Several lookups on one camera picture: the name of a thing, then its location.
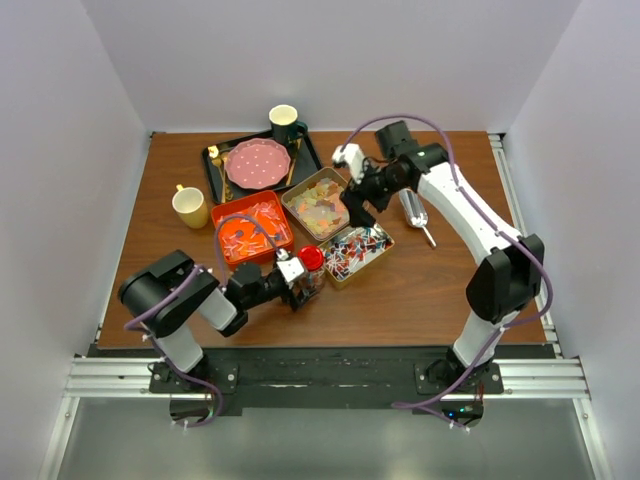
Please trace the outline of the clear glass jar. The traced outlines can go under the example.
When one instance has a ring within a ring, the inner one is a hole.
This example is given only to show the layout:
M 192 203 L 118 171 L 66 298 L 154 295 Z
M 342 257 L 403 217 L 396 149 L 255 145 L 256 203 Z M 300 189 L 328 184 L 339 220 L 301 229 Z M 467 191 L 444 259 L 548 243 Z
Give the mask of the clear glass jar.
M 302 280 L 302 287 L 310 294 L 318 294 L 325 285 L 325 270 L 320 267 L 316 270 L 309 270 Z

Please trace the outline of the red jar lid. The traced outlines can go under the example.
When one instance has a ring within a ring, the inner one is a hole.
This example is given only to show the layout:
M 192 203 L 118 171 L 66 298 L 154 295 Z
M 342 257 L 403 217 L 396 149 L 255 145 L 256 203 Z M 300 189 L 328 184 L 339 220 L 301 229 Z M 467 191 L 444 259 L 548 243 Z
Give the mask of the red jar lid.
M 309 272 L 318 271 L 324 266 L 324 253 L 317 246 L 302 247 L 298 252 L 298 257 Z

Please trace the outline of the gold tin of gummies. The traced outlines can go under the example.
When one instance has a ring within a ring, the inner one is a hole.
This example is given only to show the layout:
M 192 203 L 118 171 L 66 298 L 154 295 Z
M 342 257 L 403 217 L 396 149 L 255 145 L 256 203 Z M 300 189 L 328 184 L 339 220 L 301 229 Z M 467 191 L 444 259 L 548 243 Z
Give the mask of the gold tin of gummies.
M 281 203 L 302 229 L 323 242 L 349 223 L 340 200 L 346 186 L 347 181 L 335 169 L 325 167 L 284 193 Z

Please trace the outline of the gold tin of candies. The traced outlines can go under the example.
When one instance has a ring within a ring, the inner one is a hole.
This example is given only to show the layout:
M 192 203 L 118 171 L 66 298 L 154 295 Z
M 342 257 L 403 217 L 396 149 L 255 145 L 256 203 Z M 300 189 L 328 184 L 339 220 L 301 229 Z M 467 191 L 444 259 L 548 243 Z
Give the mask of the gold tin of candies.
M 324 270 L 333 286 L 341 290 L 363 275 L 395 246 L 394 239 L 378 224 L 347 227 L 318 248 L 324 256 Z

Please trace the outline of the silver metal scoop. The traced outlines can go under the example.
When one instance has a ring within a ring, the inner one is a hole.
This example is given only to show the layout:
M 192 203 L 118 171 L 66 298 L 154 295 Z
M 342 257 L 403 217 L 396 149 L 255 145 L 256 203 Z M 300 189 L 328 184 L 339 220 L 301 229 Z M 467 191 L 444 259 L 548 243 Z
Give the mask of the silver metal scoop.
M 419 196 L 411 189 L 405 188 L 398 193 L 398 198 L 404 209 L 407 223 L 415 229 L 422 230 L 431 247 L 436 248 L 437 243 L 427 228 L 429 217 Z

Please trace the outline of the orange box of lollipops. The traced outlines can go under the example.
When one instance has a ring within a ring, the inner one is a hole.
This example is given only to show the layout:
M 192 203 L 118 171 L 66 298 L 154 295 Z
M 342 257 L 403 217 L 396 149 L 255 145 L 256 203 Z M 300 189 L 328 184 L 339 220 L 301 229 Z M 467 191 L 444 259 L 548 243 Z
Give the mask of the orange box of lollipops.
M 211 218 L 218 231 L 222 258 L 231 270 L 249 261 L 257 264 L 273 259 L 275 249 L 247 217 L 257 221 L 278 248 L 293 250 L 293 232 L 273 191 L 261 191 L 214 206 Z

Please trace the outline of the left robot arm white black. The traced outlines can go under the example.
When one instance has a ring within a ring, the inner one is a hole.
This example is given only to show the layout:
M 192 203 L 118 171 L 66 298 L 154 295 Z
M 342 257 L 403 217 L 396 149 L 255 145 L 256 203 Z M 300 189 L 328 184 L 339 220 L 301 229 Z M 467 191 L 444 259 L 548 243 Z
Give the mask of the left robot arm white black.
M 240 264 L 225 284 L 181 250 L 176 250 L 127 279 L 118 290 L 133 319 L 125 324 L 150 340 L 185 392 L 212 387 L 209 361 L 196 342 L 189 318 L 198 313 L 224 337 L 248 322 L 249 310 L 275 299 L 297 311 L 318 293 L 303 261 L 278 249 L 265 274 L 253 262 Z

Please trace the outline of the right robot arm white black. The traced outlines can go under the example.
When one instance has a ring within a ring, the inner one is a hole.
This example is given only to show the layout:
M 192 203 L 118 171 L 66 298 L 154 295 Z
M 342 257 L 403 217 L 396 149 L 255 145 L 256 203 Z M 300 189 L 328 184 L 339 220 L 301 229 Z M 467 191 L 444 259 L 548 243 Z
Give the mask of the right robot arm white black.
M 547 281 L 544 244 L 536 235 L 521 234 L 488 206 L 456 165 L 449 138 L 422 145 L 411 135 L 406 116 L 384 119 L 386 126 L 375 133 L 382 165 L 374 165 L 352 141 L 335 149 L 333 165 L 350 174 L 341 200 L 351 226 L 371 227 L 376 220 L 366 204 L 382 212 L 394 194 L 411 190 L 463 240 L 476 264 L 465 292 L 470 314 L 446 358 L 428 371 L 448 392 L 466 393 L 480 382 L 480 367 L 493 358 L 504 332 Z

